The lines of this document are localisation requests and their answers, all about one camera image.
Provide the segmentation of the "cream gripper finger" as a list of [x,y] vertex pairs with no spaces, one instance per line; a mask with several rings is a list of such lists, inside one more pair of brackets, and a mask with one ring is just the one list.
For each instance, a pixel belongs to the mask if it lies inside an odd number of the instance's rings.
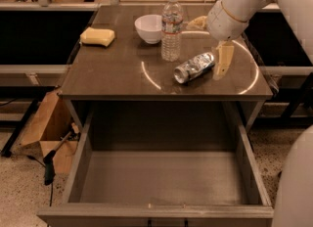
[[207,19],[207,16],[197,17],[197,18],[193,19],[192,21],[190,21],[187,24],[186,28],[187,29],[206,30],[206,19]]
[[216,63],[213,68],[213,79],[222,79],[229,66],[232,63],[234,56],[235,46],[232,41],[220,41],[216,47],[215,53],[217,54]]

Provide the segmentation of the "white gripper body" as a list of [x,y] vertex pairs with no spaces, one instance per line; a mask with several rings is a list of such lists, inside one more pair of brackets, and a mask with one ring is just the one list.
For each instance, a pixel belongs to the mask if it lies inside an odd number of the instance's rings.
[[237,39],[247,28],[248,22],[239,22],[232,18],[217,1],[206,17],[206,29],[218,41]]

